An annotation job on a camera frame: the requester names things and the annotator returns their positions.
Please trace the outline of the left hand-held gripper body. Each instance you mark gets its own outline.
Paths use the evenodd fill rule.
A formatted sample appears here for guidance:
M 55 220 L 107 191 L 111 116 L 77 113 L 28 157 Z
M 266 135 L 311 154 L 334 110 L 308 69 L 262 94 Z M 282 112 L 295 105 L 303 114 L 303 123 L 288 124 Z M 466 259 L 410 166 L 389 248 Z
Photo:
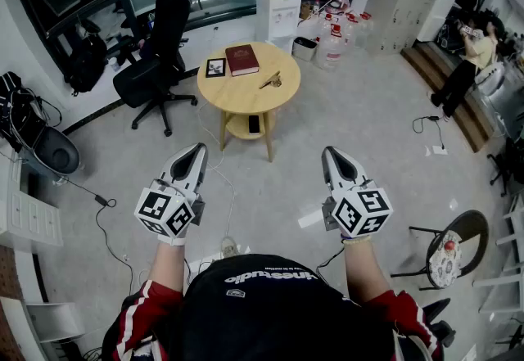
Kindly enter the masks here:
M 194 219 L 192 203 L 199 194 L 160 178 L 142 190 L 134 216 L 146 230 L 167 237 L 185 237 Z

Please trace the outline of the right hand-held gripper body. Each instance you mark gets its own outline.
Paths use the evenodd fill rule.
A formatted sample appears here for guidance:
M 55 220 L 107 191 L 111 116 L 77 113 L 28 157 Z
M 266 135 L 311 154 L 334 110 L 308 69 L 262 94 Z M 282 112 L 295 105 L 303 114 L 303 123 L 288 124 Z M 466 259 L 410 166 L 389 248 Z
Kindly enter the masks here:
M 382 187 L 367 178 L 358 186 L 329 189 L 337 203 L 333 217 L 344 237 L 362 238 L 379 232 L 391 218 L 393 206 Z

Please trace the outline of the person's left forearm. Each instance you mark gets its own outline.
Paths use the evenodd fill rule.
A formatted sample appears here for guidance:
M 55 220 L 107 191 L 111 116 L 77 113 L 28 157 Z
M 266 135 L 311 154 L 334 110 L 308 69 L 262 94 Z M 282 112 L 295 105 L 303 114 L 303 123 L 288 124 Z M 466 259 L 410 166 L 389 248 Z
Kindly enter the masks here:
M 148 279 L 170 290 L 182 292 L 185 269 L 185 246 L 160 242 Z

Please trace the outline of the white paper strip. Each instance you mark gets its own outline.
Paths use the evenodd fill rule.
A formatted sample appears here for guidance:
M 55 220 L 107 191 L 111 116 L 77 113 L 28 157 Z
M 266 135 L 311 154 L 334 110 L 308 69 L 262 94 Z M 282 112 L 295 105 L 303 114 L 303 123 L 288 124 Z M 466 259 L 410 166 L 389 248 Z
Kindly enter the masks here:
M 321 210 L 316 210 L 298 219 L 298 224 L 302 229 L 304 229 L 321 221 L 323 221 L 323 212 Z

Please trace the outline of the person's left shoe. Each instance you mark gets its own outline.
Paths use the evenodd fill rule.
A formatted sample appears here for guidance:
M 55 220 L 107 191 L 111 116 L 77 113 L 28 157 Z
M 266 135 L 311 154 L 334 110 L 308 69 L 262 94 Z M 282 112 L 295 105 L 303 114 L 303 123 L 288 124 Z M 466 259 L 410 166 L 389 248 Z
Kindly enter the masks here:
M 221 255 L 224 259 L 239 255 L 237 243 L 231 237 L 225 237 L 222 240 Z

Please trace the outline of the floral seat cushion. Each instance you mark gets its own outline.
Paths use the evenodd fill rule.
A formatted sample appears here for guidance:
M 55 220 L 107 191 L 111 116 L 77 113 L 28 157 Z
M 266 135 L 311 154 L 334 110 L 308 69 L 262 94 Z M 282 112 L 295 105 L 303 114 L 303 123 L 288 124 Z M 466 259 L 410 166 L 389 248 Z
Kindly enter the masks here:
M 455 249 L 451 252 L 444 249 L 444 244 L 449 240 L 455 242 Z M 429 278 L 437 289 L 451 286 L 461 274 L 462 249 L 460 241 L 460 236 L 449 230 L 429 258 Z

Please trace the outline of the black oval plastic shell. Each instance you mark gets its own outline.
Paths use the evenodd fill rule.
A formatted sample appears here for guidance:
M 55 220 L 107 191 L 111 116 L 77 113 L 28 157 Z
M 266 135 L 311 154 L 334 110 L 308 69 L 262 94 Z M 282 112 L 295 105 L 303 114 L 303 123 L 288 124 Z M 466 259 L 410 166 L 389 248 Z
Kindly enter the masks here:
M 58 176 L 71 175 L 80 167 L 80 154 L 75 144 L 53 127 L 43 128 L 33 151 L 38 162 Z

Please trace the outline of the clear jug with red cap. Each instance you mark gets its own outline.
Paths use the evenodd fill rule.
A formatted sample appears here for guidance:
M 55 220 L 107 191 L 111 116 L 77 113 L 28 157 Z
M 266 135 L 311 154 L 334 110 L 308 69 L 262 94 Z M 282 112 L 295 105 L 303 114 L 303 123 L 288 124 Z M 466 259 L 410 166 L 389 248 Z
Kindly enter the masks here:
M 324 35 L 329 35 L 332 31 L 332 25 L 334 24 L 332 14 L 327 13 L 324 16 L 318 17 L 317 23 L 317 37 L 322 38 Z
M 347 49 L 355 46 L 355 41 L 359 35 L 359 18 L 353 13 L 346 13 L 346 25 L 344 29 L 345 44 Z
M 360 14 L 362 45 L 366 47 L 374 29 L 373 16 L 364 11 Z
M 323 70 L 335 70 L 341 59 L 345 42 L 338 24 L 331 26 L 329 34 L 320 39 L 314 57 L 314 64 Z

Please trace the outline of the red hardcover book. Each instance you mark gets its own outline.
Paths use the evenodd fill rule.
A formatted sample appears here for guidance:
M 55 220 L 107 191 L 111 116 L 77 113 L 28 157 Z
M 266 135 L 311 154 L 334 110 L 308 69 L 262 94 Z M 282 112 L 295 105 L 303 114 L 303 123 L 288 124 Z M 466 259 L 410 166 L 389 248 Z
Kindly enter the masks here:
M 260 69 L 250 44 L 228 47 L 225 49 L 225 56 L 232 77 L 257 73 Z

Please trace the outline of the white trash bin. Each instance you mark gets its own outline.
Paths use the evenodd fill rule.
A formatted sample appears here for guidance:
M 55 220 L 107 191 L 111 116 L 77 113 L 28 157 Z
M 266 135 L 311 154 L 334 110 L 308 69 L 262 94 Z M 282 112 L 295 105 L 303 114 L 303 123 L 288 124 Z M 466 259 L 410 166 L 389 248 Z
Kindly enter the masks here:
M 304 37 L 296 37 L 293 41 L 291 54 L 302 61 L 312 61 L 318 43 Z

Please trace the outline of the white drawer cabinet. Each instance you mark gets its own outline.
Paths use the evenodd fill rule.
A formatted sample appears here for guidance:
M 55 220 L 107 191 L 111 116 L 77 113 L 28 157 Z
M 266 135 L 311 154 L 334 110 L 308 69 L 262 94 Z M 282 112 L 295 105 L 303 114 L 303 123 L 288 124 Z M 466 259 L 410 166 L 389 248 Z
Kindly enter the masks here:
M 0 246 L 36 253 L 62 246 L 60 211 L 20 189 L 22 161 L 0 141 Z

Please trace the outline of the person's torso in black shirt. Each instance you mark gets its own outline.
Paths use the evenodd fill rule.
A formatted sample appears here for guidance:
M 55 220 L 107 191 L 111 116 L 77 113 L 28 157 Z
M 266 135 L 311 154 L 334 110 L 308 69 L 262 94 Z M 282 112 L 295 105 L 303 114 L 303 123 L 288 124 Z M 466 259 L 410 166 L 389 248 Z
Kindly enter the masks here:
M 214 262 L 186 292 L 145 282 L 106 333 L 102 361 L 443 361 L 406 292 L 364 304 L 278 255 Z

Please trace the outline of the black high-back office chair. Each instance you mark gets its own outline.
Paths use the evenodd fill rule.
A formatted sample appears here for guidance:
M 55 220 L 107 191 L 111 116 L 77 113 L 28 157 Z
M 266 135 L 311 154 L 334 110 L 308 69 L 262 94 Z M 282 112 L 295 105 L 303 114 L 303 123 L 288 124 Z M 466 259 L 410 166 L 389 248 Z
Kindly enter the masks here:
M 133 130 L 144 116 L 159 108 L 165 124 L 164 135 L 169 137 L 172 130 L 165 104 L 189 101 L 195 106 L 198 103 L 194 95 L 171 92 L 186 73 L 179 49 L 189 13 L 189 0 L 156 0 L 151 36 L 139 48 L 141 59 L 113 78 L 114 88 L 127 106 L 143 107 L 131 123 Z

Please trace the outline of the white metal rack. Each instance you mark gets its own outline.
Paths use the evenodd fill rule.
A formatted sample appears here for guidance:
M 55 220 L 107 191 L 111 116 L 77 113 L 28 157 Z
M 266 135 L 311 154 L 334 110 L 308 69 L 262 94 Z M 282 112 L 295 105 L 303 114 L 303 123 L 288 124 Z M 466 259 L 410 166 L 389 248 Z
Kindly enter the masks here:
M 490 292 L 485 302 L 479 308 L 479 314 L 524 314 L 524 192 L 515 194 L 512 198 L 509 211 L 502 217 L 504 222 L 509 222 L 513 232 L 495 241 L 497 246 L 511 245 L 515 250 L 515 262 L 510 264 L 507 258 L 504 266 L 496 278 L 476 280 L 472 283 L 474 288 L 489 288 Z M 491 307 L 489 303 L 495 301 L 495 293 L 503 286 L 517 287 L 517 301 L 509 305 Z

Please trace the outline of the silver metal machine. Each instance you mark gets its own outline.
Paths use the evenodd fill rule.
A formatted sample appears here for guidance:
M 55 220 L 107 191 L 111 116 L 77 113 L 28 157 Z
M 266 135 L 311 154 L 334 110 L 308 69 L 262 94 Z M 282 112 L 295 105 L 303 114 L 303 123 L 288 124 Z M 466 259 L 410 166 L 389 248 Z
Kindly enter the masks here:
M 496 135 L 517 141 L 524 129 L 524 73 L 508 61 L 481 70 L 472 88 Z

